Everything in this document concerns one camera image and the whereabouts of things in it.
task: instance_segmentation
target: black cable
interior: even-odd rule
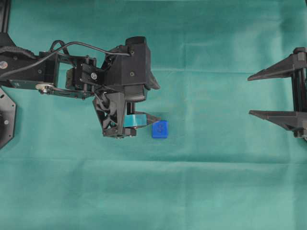
[[[63,42],[62,40],[55,40],[55,41],[52,43],[52,45],[51,45],[51,47],[50,47],[50,49],[49,49],[49,52],[53,52],[53,51],[54,51],[54,47],[56,46],[57,43],[59,43],[61,46],[64,46],[64,45],[65,45],[65,42]],[[68,52],[67,48],[64,48],[64,49],[63,49],[63,52],[64,52],[64,54],[69,55],[69,52]]]
[[[9,76],[9,75],[11,75],[11,74],[18,73],[18,72],[21,72],[21,71],[24,71],[24,70],[33,68],[33,67],[39,65],[40,63],[46,61],[48,58],[50,58],[51,56],[55,55],[57,52],[61,51],[62,49],[65,49],[66,47],[71,46],[71,45],[85,46],[85,47],[88,47],[88,48],[97,50],[97,51],[102,52],[102,53],[105,53],[105,54],[122,55],[122,56],[128,56],[128,57],[130,57],[130,54],[128,54],[128,53],[114,53],[114,52],[106,51],[106,50],[104,50],[104,49],[100,49],[100,48],[95,47],[95,46],[91,46],[91,45],[86,44],[86,43],[83,43],[83,42],[68,42],[68,43],[66,43],[65,45],[61,46],[60,48],[56,49],[56,50],[53,51],[52,53],[48,54],[48,55],[45,56],[44,58],[40,59],[39,61],[37,61],[37,62],[35,62],[35,63],[31,64],[31,65],[28,65],[28,66],[25,66],[25,67],[22,67],[22,68],[19,68],[19,69],[11,70],[11,71],[8,71],[8,72],[6,72],[6,73],[1,74],[1,75],[0,75],[0,79],[1,79],[1,78],[5,78],[5,77],[7,77],[7,76]]]

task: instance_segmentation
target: metal bracket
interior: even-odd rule
[[[14,137],[16,104],[0,88],[0,149]]]

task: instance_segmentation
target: gripper jaw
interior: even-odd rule
[[[296,138],[307,138],[307,49],[296,48],[289,57],[248,78],[248,81],[269,78],[292,78],[294,111],[258,111],[249,114],[270,121]]]

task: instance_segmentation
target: wrinkled fabric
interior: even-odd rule
[[[291,81],[247,82],[307,46],[306,10],[304,0],[13,0],[9,34],[35,54],[57,39],[111,49],[146,36],[161,89],[136,110],[168,120],[169,137],[148,126],[103,138],[90,98],[3,87],[17,120],[0,150],[0,229],[306,229],[307,143],[248,115],[293,110]]]

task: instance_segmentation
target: blue cube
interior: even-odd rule
[[[168,121],[157,121],[153,123],[153,138],[167,138],[168,136]]]

